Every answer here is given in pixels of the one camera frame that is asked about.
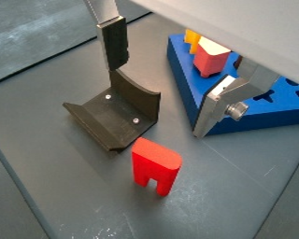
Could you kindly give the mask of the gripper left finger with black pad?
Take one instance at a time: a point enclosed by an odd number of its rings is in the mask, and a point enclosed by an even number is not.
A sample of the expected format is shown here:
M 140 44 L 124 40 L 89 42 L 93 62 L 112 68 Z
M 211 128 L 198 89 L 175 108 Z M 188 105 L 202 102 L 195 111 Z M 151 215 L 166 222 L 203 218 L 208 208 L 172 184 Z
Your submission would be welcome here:
M 107 67 L 113 71 L 127 63 L 129 57 L 125 17 L 119 13 L 115 0 L 84 0 L 84 4 L 96 22 Z

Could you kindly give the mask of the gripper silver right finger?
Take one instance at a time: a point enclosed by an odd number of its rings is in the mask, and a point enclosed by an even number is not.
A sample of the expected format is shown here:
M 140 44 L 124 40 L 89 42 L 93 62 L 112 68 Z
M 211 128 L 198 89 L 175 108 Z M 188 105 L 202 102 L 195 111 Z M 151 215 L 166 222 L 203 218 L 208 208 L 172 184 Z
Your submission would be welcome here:
M 248 110 L 243 103 L 267 92 L 279 74 L 252 60 L 243 58 L 236 68 L 238 78 L 226 75 L 203 97 L 194 135 L 203 137 L 215 124 L 230 116 L 240 120 Z

